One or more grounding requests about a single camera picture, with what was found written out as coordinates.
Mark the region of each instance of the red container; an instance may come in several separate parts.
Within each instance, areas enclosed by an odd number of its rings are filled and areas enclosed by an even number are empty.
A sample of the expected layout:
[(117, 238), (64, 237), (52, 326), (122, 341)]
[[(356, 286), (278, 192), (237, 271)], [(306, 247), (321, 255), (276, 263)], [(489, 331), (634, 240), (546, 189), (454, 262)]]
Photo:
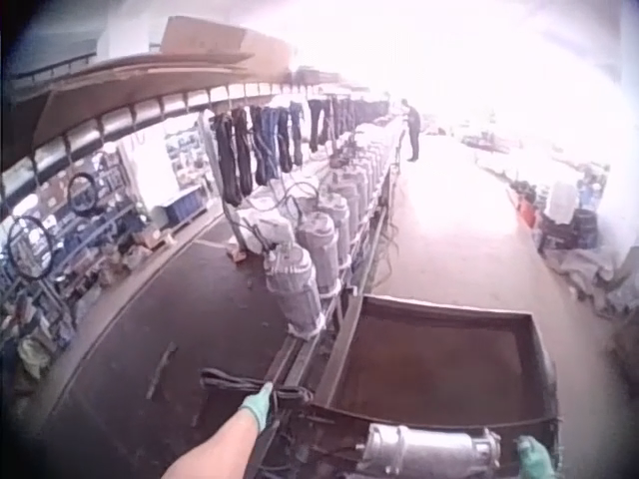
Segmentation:
[(519, 214), (529, 228), (534, 228), (536, 219), (535, 207), (530, 202), (521, 199), (519, 203)]

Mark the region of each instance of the person standing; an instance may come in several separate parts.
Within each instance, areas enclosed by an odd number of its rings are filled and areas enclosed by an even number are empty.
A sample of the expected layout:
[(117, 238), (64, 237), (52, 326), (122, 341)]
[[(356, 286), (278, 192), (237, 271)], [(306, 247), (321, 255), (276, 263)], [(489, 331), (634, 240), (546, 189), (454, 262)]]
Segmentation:
[(410, 162), (415, 162), (419, 159), (419, 132), (421, 131), (421, 117), (419, 112), (408, 104), (408, 101), (404, 98), (401, 104), (408, 108), (408, 137), (410, 138), (410, 147), (412, 148), (412, 156)]

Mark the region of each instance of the work glove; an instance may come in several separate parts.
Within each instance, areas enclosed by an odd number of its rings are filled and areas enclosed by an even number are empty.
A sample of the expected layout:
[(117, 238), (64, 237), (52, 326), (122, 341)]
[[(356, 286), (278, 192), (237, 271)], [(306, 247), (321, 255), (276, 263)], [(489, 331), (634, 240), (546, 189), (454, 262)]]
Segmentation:
[(271, 407), (271, 392), (273, 391), (273, 383), (267, 382), (260, 392), (251, 394), (244, 398), (240, 409), (248, 409), (253, 413), (258, 421), (258, 429), (260, 432), (267, 427), (267, 417), (269, 417), (269, 408)]
[(532, 436), (517, 439), (519, 479), (554, 479), (555, 471), (548, 450)]

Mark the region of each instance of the concrete floor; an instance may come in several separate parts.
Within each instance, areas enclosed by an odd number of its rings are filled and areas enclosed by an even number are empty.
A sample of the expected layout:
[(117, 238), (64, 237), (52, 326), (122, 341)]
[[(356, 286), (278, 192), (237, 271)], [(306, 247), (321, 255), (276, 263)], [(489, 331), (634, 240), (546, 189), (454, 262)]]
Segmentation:
[(615, 476), (632, 417), (604, 355), (610, 324), (546, 267), (504, 183), (468, 149), (446, 137), (422, 137), (421, 148), (401, 166), (396, 233), (373, 293), (532, 312), (556, 363), (566, 477)]

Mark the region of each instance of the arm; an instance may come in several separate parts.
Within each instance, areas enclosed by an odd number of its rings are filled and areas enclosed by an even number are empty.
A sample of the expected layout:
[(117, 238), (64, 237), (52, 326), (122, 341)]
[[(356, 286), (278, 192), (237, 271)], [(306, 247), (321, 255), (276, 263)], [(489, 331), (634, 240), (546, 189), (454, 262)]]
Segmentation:
[(163, 479), (242, 479), (256, 439), (267, 425), (272, 390), (268, 382), (246, 397), (211, 439), (180, 457)]

